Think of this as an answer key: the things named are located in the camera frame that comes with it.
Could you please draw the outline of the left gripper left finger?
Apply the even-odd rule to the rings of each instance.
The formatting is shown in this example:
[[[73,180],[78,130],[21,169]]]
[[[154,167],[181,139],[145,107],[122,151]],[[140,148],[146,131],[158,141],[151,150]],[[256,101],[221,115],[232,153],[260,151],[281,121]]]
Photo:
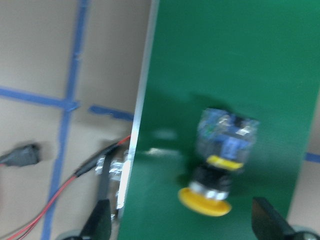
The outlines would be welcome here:
[[[79,233],[66,232],[58,240],[109,240],[112,233],[111,204],[109,199],[99,200]]]

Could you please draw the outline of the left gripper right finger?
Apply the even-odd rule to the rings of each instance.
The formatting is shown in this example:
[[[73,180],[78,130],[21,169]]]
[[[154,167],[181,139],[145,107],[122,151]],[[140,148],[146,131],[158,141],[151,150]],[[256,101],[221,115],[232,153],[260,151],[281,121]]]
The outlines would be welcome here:
[[[318,240],[320,235],[295,230],[264,197],[253,197],[251,228],[258,240]]]

